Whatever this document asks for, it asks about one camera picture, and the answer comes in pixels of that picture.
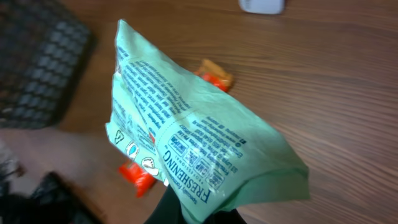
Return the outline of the grey plastic shopping basket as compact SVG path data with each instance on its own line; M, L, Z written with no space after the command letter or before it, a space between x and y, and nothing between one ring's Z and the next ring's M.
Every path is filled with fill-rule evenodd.
M93 44L90 29L60 1L1 0L1 127L59 122Z

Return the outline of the white barcode scanner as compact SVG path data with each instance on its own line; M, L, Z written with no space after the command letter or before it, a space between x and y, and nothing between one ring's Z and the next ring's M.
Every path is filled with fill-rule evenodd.
M284 0L239 0L240 8L252 14L280 14L284 10Z

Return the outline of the teal wet wipes packet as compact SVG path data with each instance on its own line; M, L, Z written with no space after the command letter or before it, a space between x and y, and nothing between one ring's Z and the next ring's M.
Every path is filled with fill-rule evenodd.
M309 198L309 170L272 126L180 67L127 22L115 37L109 141L168 183L188 223Z

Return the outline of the red spaghetti packet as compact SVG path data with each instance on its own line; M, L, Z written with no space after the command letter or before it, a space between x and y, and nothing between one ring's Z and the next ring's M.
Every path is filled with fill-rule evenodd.
M214 200L243 149L241 135L221 117L234 103L233 75L206 59L193 73L171 61L123 61L115 76L107 131L129 159L119 170L136 195L161 181L192 204Z

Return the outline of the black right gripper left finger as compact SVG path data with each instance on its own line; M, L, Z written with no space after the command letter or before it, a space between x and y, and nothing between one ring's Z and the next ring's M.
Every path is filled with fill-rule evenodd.
M180 200L171 186L168 186L160 202L144 224L187 224Z

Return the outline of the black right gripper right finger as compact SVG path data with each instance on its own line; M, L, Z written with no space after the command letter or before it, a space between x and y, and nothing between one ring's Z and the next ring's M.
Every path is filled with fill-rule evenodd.
M205 224L247 224L236 209L229 212L219 211L210 215Z

